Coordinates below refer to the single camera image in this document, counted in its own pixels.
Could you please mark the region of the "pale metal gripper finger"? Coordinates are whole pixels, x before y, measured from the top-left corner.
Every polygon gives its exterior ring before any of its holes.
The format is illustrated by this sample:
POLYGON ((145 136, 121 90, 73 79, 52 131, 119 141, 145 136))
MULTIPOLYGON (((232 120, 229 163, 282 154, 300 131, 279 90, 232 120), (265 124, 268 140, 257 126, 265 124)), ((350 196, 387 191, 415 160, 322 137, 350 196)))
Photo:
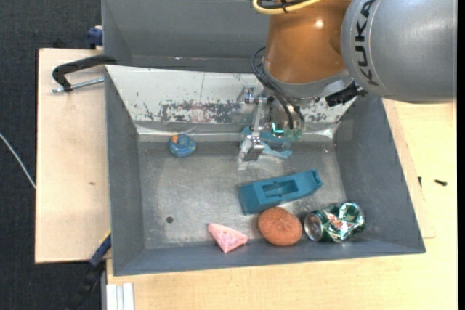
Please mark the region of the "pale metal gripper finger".
POLYGON ((263 151, 263 144, 252 144, 247 150, 247 161, 256 161, 263 151))
POLYGON ((254 153, 254 143, 247 136, 243 138, 240 143, 240 150, 238 155, 238 170, 245 171, 251 161, 255 161, 256 156, 254 153))

